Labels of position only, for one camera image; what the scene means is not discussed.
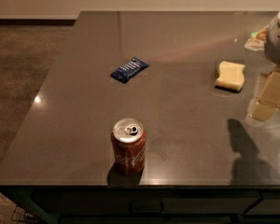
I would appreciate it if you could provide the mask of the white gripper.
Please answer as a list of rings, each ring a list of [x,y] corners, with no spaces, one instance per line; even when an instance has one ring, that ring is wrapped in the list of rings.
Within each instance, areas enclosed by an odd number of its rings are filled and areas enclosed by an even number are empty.
[[[265,56],[280,64],[280,11],[269,23],[265,40]],[[254,96],[248,106],[248,117],[257,122],[269,120],[280,109],[280,66],[269,74],[260,74]]]

